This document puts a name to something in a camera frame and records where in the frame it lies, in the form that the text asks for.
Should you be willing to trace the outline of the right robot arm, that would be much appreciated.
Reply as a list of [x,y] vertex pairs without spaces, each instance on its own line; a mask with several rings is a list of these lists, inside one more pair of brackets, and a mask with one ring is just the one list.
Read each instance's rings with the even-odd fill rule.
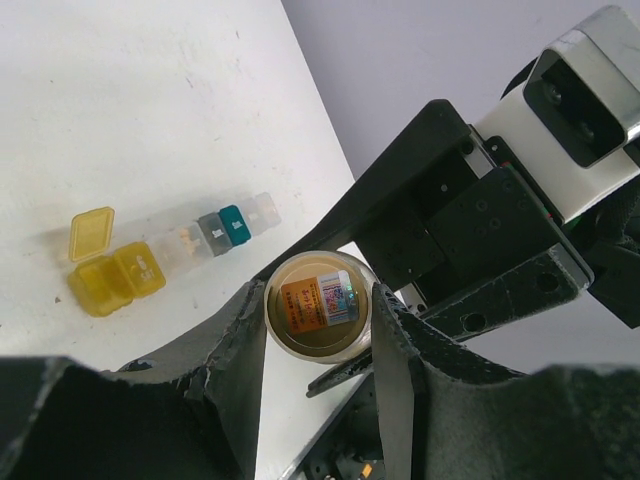
[[380,283],[467,340],[588,291],[639,324],[637,142],[594,166],[589,124],[544,123],[519,93],[476,125],[429,102],[309,234],[262,273],[273,338],[330,371],[317,395],[373,366]]

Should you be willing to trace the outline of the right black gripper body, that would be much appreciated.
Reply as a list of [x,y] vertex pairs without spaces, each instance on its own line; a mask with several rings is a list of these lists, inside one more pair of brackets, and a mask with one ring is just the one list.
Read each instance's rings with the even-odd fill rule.
[[593,271],[511,166],[477,177],[450,153],[404,187],[355,242],[417,316],[456,340],[576,299]]

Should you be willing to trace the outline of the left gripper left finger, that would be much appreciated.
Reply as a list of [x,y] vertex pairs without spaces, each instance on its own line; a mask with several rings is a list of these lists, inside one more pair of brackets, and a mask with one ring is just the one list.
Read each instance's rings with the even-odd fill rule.
[[265,285],[116,371],[66,357],[1,361],[5,479],[251,479]]

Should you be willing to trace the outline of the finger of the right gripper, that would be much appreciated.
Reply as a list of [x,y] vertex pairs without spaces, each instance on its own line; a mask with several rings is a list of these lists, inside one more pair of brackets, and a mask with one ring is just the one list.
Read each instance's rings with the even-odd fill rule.
[[377,285],[371,346],[312,381],[307,395],[315,397],[364,373],[388,385],[406,376],[411,363],[470,385],[514,379],[518,372],[471,352],[464,341],[566,304],[584,288],[584,264],[565,249],[545,250],[423,314],[411,313],[387,287]]
[[470,134],[470,127],[450,101],[429,101],[319,223],[264,267],[257,278],[268,279],[297,254],[336,251],[353,242],[404,188]]

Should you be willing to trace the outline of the clear orange pill bottle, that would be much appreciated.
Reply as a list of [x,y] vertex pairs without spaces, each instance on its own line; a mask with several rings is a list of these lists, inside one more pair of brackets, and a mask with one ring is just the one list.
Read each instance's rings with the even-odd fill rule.
[[342,252],[309,251],[284,261],[264,292],[265,323],[288,354],[340,364],[371,344],[373,271]]

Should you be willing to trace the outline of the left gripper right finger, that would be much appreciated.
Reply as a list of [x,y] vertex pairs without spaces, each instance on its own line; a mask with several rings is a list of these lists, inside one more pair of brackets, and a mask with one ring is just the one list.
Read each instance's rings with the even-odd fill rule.
[[374,376],[386,477],[638,477],[636,367],[553,365],[518,374],[470,385],[411,363],[391,384]]

